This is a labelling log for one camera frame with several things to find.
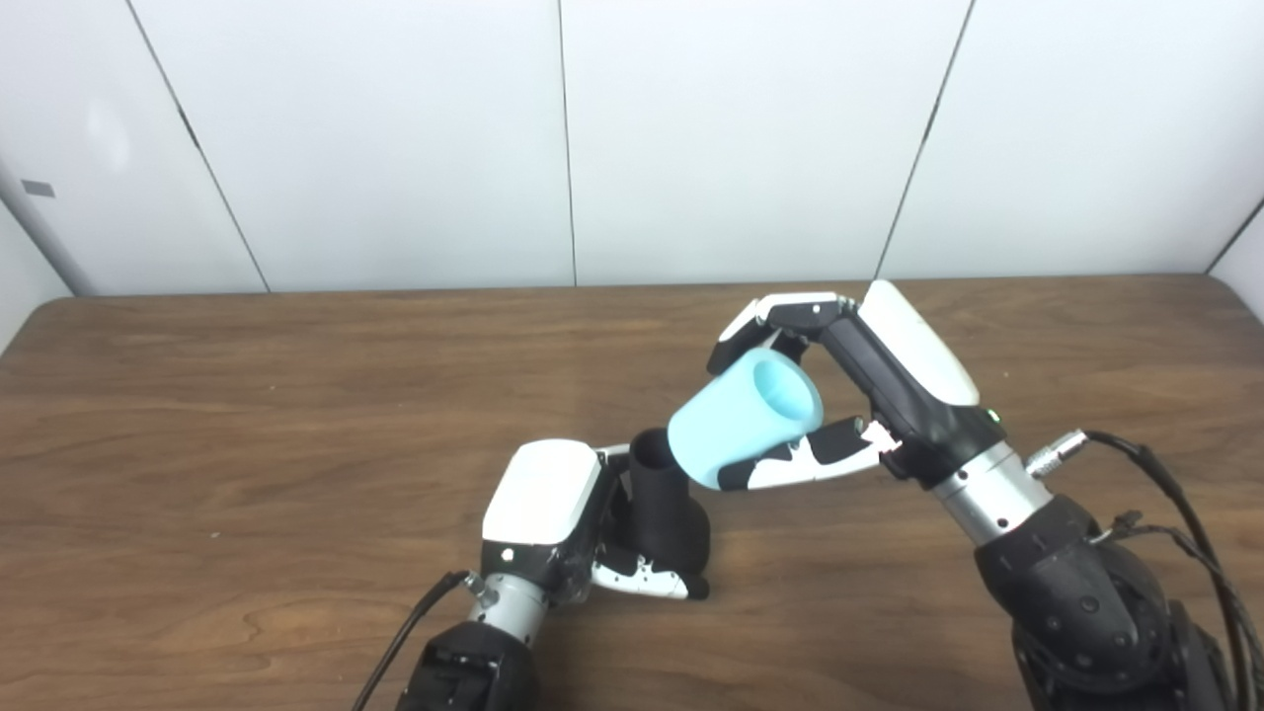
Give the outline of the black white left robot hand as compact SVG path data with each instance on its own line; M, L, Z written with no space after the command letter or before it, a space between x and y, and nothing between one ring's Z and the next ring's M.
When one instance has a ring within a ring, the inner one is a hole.
M710 521L661 428L609 448L521 445L482 539L480 576L533 586L547 607L583 601L592 587L688 601L712 593Z

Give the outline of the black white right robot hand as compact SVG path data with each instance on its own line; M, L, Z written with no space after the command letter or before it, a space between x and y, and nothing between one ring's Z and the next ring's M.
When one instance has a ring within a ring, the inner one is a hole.
M755 299L722 330L707 369L718 376L757 347L799 363L813 344L867 399L868 416L731 458L702 477L709 490L776 490L878 466L934 490L956 474L1012 463L1006 431L975 380L889 280L873 280L862 300L834 292Z

